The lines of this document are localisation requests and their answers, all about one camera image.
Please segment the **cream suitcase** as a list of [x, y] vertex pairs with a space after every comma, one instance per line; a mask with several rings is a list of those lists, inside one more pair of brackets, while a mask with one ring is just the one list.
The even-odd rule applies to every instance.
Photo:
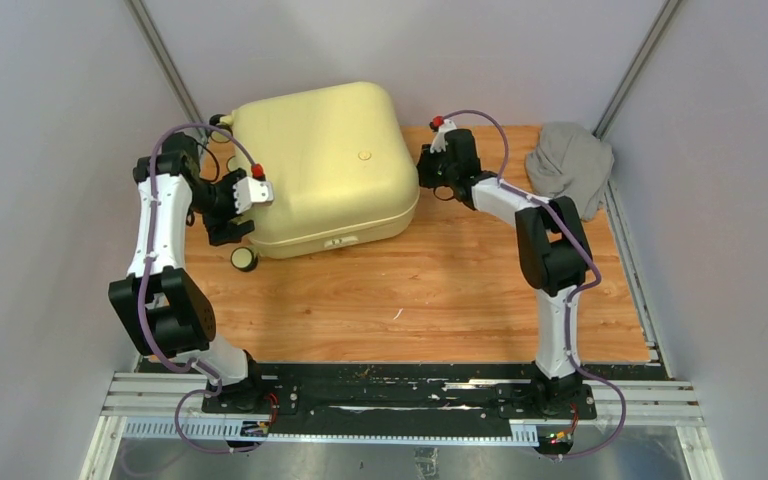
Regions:
[[273, 185], [245, 217], [261, 257], [287, 259], [392, 238], [420, 199], [418, 173], [394, 103], [359, 81], [244, 104], [218, 120]]

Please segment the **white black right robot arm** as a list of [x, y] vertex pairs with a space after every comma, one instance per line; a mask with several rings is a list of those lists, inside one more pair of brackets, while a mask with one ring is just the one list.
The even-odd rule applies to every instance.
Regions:
[[515, 229], [520, 270], [535, 291], [538, 315], [536, 372], [523, 403], [544, 417], [558, 416], [583, 389], [577, 315], [593, 264], [574, 202], [537, 196], [483, 169], [468, 129], [437, 128], [417, 169], [421, 187], [448, 188], [458, 202]]

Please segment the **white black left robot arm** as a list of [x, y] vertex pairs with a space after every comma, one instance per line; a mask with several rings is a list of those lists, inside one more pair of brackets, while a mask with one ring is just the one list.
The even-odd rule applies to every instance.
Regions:
[[252, 355], [218, 333], [214, 308], [185, 267], [186, 230], [198, 214], [210, 244], [238, 243], [255, 229], [245, 214], [271, 204], [275, 194], [255, 160], [215, 182], [204, 179], [200, 144], [188, 133], [193, 127], [167, 130], [132, 171], [140, 206], [136, 247], [108, 299], [141, 356], [173, 373], [198, 371], [207, 379], [204, 397], [253, 413], [277, 400]]

